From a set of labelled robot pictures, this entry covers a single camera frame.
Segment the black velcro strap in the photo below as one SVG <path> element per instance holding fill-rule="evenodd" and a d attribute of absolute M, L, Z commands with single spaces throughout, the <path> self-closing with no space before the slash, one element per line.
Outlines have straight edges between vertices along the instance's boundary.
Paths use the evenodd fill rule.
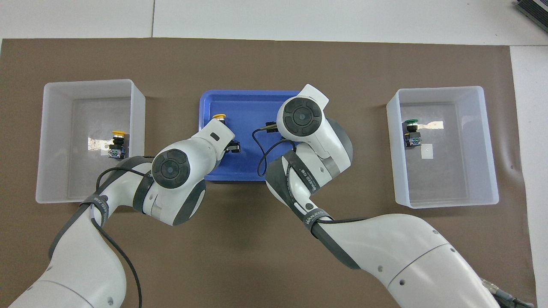
<path fill-rule="evenodd" d="M 150 186 L 154 183 L 154 178 L 152 177 L 151 172 L 147 172 L 145 176 L 142 177 L 137 190 L 135 191 L 135 196 L 133 196 L 133 209 L 137 212 L 145 213 L 142 211 L 142 205 L 145 203 L 146 194 L 149 192 Z"/>
<path fill-rule="evenodd" d="M 306 185 L 310 194 L 314 195 L 319 191 L 319 184 L 312 175 L 308 167 L 302 162 L 301 158 L 293 151 L 288 151 L 283 155 L 289 165 L 295 170 L 301 181 Z"/>
<path fill-rule="evenodd" d="M 331 216 L 329 216 L 329 214 L 327 214 L 326 211 L 324 211 L 323 209 L 321 208 L 315 208 L 313 210 L 311 210 L 310 212 L 308 212 L 304 218 L 302 219 L 302 223 L 305 224 L 305 227 L 310 231 L 312 232 L 312 226 L 314 225 L 314 223 L 316 222 L 316 220 L 318 220 L 319 218 L 321 217 L 329 217 L 331 218 Z"/>
<path fill-rule="evenodd" d="M 101 212 L 101 226 L 103 226 L 109 218 L 109 205 L 105 201 L 106 197 L 99 195 L 91 195 L 87 197 L 80 206 L 93 204 Z"/>

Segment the white table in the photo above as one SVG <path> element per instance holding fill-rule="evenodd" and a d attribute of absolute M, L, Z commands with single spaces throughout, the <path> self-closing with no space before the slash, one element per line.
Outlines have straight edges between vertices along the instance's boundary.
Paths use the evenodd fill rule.
<path fill-rule="evenodd" d="M 0 0 L 0 38 L 92 37 L 511 46 L 536 293 L 548 307 L 548 34 L 512 1 Z"/>

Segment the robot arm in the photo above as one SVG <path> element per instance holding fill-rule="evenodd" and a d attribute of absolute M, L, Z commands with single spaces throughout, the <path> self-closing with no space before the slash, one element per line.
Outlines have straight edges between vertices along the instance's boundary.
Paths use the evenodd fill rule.
<path fill-rule="evenodd" d="M 327 101 L 307 85 L 280 108 L 278 130 L 286 139 L 301 143 L 296 152 L 269 164 L 269 190 L 337 259 L 371 273 L 400 306 L 498 308 L 470 265 L 422 219 L 389 214 L 334 221 L 310 200 L 352 161 L 348 136 L 324 116 Z"/>
<path fill-rule="evenodd" d="M 204 176 L 220 162 L 232 131 L 217 119 L 187 140 L 163 149 L 152 161 L 121 161 L 56 236 L 44 274 L 10 308 L 120 307 L 125 273 L 99 233 L 118 206 L 134 209 L 168 224 L 194 215 L 205 193 Z"/>

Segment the white paper label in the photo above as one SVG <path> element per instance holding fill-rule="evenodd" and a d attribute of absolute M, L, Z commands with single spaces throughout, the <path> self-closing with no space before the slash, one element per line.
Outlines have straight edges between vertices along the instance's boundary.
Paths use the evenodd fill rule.
<path fill-rule="evenodd" d="M 432 150 L 432 144 L 423 143 L 420 146 L 420 157 L 422 159 L 433 159 L 434 151 Z"/>

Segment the translucent plastic bin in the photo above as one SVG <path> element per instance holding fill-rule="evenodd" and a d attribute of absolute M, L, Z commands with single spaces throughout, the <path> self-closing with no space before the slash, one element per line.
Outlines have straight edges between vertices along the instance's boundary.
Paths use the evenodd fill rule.
<path fill-rule="evenodd" d="M 80 202 L 119 160 L 113 130 L 129 133 L 127 157 L 145 149 L 145 97 L 129 79 L 54 82 L 44 87 L 36 201 Z"/>
<path fill-rule="evenodd" d="M 400 89 L 386 105 L 396 202 L 411 208 L 496 204 L 493 150 L 481 87 Z M 418 119 L 422 144 L 405 147 Z"/>

